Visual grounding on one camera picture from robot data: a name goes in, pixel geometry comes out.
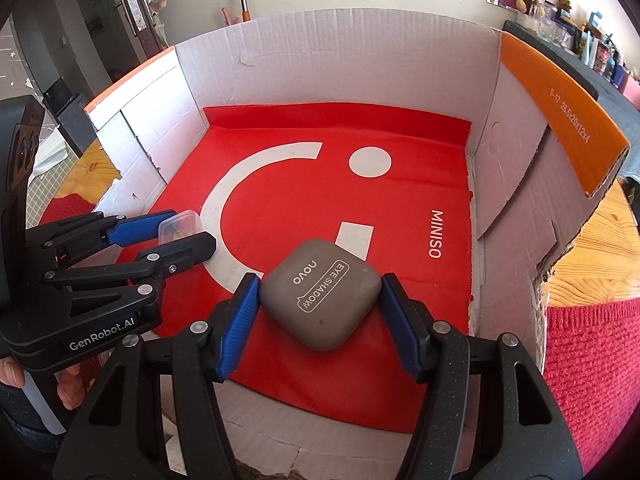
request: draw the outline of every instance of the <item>white curved arc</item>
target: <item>white curved arc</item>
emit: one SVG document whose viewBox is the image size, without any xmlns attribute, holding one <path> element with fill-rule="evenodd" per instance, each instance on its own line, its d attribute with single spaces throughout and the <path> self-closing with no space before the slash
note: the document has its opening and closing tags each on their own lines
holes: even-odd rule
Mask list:
<svg viewBox="0 0 640 480">
<path fill-rule="evenodd" d="M 227 171 L 226 175 L 219 180 L 216 187 L 213 188 L 204 201 L 200 211 L 202 227 L 205 231 L 215 236 L 217 242 L 216 252 L 204 266 L 211 277 L 229 292 L 236 291 L 246 272 L 254 272 L 260 278 L 264 275 L 259 270 L 247 267 L 233 256 L 222 237 L 220 219 L 222 218 L 222 210 L 232 191 L 244 179 L 260 168 L 274 162 L 289 160 L 290 158 L 318 158 L 320 148 L 322 148 L 322 142 L 294 142 L 254 153 Z"/>
</svg>

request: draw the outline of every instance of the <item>dark countertop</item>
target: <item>dark countertop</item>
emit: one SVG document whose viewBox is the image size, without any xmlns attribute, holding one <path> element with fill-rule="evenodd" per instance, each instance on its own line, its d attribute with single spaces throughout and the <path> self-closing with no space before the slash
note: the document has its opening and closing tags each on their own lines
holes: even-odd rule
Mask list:
<svg viewBox="0 0 640 480">
<path fill-rule="evenodd" d="M 640 182 L 640 111 L 624 97 L 611 83 L 595 73 L 575 56 L 548 41 L 542 40 L 523 26 L 506 20 L 502 30 L 530 44 L 562 70 L 568 73 L 596 101 L 609 117 L 618 125 L 631 144 L 626 161 L 620 169 L 620 176 L 631 176 Z"/>
</svg>

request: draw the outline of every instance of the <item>blue gripper pad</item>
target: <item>blue gripper pad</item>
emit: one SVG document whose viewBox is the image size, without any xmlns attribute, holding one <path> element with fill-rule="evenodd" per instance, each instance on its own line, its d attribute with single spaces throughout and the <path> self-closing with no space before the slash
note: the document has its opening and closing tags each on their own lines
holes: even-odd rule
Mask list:
<svg viewBox="0 0 640 480">
<path fill-rule="evenodd" d="M 392 279 L 398 280 L 395 275 L 392 275 Z M 378 305 L 394 340 L 394 346 L 400 357 L 402 368 L 415 381 L 418 381 L 422 374 L 420 343 L 402 309 L 400 299 L 396 295 L 390 280 L 391 278 L 386 274 L 382 276 L 382 290 L 380 290 Z"/>
<path fill-rule="evenodd" d="M 260 278 L 248 272 L 238 285 L 236 292 L 226 305 L 231 310 L 230 320 L 220 337 L 218 366 L 216 372 L 219 380 L 225 381 L 229 374 L 238 368 L 238 363 L 244 351 L 244 345 L 249 338 L 249 332 L 258 314 L 258 291 Z"/>
<path fill-rule="evenodd" d="M 169 210 L 120 220 L 107 234 L 108 241 L 110 244 L 126 247 L 153 240 L 158 238 L 158 226 L 161 222 L 172 216 L 175 216 L 175 211 Z"/>
</svg>

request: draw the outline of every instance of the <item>cardboard box wall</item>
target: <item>cardboard box wall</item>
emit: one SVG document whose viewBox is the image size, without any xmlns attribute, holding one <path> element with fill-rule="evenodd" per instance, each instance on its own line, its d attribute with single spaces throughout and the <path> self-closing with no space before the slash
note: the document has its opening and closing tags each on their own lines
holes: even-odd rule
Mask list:
<svg viewBox="0 0 640 480">
<path fill-rule="evenodd" d="M 122 176 L 100 206 L 147 211 L 206 132 L 204 107 L 311 102 L 471 122 L 468 329 L 487 338 L 516 333 L 542 368 L 539 285 L 608 189 L 627 142 L 569 76 L 507 33 L 418 12 L 351 9 L 263 18 L 178 44 L 86 108 Z M 238 384 L 216 391 L 238 459 L 264 474 L 391 478 L 409 440 Z"/>
</svg>

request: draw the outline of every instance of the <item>human hand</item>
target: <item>human hand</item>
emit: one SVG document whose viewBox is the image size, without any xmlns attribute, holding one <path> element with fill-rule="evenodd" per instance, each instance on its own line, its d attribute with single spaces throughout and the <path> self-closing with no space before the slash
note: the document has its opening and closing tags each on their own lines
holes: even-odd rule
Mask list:
<svg viewBox="0 0 640 480">
<path fill-rule="evenodd" d="M 0 382 L 16 388 L 24 387 L 24 369 L 13 357 L 0 359 Z M 80 377 L 80 365 L 66 368 L 58 379 L 58 396 L 68 410 L 80 406 L 84 400 L 84 386 Z"/>
</svg>

